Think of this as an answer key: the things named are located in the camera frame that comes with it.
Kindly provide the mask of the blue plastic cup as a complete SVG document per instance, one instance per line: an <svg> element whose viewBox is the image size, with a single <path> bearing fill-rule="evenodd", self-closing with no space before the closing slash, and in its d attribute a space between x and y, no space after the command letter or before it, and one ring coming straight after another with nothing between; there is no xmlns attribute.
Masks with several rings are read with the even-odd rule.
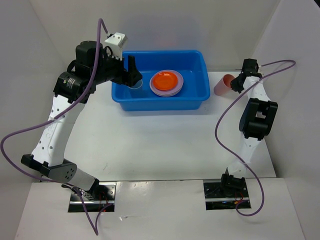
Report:
<svg viewBox="0 0 320 240"><path fill-rule="evenodd" d="M134 86L128 87L132 98L141 98L143 95L143 81L139 80Z"/></svg>

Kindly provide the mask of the pink plastic cup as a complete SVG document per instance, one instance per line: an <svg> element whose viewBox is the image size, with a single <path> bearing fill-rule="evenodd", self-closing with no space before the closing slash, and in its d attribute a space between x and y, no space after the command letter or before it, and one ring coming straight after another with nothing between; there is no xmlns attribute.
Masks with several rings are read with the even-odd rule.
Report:
<svg viewBox="0 0 320 240"><path fill-rule="evenodd" d="M235 79L232 74L225 74L214 86L213 92L217 96L222 96L231 90L231 82Z"/></svg>

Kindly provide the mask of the orange plastic plate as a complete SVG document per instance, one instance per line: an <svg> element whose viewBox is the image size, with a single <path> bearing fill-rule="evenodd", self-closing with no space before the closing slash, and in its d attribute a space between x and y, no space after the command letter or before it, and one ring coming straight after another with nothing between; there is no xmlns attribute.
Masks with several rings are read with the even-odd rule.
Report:
<svg viewBox="0 0 320 240"><path fill-rule="evenodd" d="M170 91L178 85L178 76L172 71L160 71L151 80L159 91Z"/></svg>

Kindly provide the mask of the pink plastic plate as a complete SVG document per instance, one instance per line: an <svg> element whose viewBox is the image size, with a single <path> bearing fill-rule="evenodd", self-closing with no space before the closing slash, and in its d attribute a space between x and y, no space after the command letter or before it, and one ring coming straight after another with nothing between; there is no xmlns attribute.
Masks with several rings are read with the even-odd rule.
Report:
<svg viewBox="0 0 320 240"><path fill-rule="evenodd" d="M154 91L153 93L160 97L173 97L177 95L179 92L178 91L176 92Z"/></svg>

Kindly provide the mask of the purple plastic plate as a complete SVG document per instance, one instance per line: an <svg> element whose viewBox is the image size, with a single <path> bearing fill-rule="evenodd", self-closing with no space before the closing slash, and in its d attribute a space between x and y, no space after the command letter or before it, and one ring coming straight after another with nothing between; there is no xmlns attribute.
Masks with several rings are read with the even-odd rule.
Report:
<svg viewBox="0 0 320 240"><path fill-rule="evenodd" d="M172 90L168 90L168 91L157 90L157 89L153 86L153 84L152 84L152 79L153 79L153 77L155 76L155 74L156 74L156 73L155 73L155 74L152 76L152 78L150 79L150 81L149 81L149 87L150 87L151 91L152 91L152 92L169 92L169 93L180 92L181 89L182 89L182 87L183 87L183 84L184 84L184 78L182 77L182 75L181 75L179 72L175 71L175 70L161 70L161 71L171 71L171 72L175 73L175 74L177 75L177 77L178 77L178 84L177 84L177 86L176 86L174 89L172 89Z"/></svg>

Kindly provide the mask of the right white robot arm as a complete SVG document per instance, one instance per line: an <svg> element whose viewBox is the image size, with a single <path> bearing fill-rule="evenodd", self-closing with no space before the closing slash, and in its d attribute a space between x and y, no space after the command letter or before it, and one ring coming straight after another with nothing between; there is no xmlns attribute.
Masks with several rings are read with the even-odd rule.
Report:
<svg viewBox="0 0 320 240"><path fill-rule="evenodd" d="M214 87L214 93L217 96L222 96L232 90L239 93L240 97L248 98L239 120L238 129L243 137L240 153L235 153L219 139L217 140L221 147L236 158L221 176L219 192L225 197L236 197L243 191L245 178L237 178L235 175L242 175L246 170L252 171L250 162L253 153L264 137L269 135L275 120L278 103L271 101L268 97L263 78L258 61L247 58L243 60L240 74L237 77L225 75Z"/></svg>

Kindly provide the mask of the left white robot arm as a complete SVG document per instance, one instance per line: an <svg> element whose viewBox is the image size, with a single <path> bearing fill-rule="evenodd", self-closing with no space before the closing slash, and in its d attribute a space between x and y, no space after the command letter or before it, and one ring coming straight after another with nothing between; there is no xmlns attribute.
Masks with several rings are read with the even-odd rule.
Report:
<svg viewBox="0 0 320 240"><path fill-rule="evenodd" d="M103 47L96 41L83 41L76 47L76 59L55 84L50 123L32 153L21 159L23 165L50 180L79 188L88 200L96 199L103 188L97 178L64 157L74 124L97 85L111 81L132 87L142 79L134 56L128 57L125 68L122 43L105 44Z"/></svg>

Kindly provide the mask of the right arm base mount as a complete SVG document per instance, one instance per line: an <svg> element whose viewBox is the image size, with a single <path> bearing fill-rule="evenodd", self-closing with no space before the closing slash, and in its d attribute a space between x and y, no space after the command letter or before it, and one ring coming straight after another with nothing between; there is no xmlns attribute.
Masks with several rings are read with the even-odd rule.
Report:
<svg viewBox="0 0 320 240"><path fill-rule="evenodd" d="M247 185L245 184L242 190L237 190L234 193L224 194L220 188L220 182L203 182L205 208L207 211L213 210L233 210L236 205L239 209L250 209L251 203Z"/></svg>

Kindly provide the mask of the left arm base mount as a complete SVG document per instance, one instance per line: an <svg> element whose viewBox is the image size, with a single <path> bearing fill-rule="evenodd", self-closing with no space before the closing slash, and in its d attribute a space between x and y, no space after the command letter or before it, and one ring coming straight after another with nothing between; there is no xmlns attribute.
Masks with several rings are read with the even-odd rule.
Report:
<svg viewBox="0 0 320 240"><path fill-rule="evenodd" d="M116 182L100 182L98 192L94 196L89 196L85 191L79 190L82 201L89 213L114 212L116 198ZM72 190L68 204L69 213L84 213L79 195Z"/></svg>

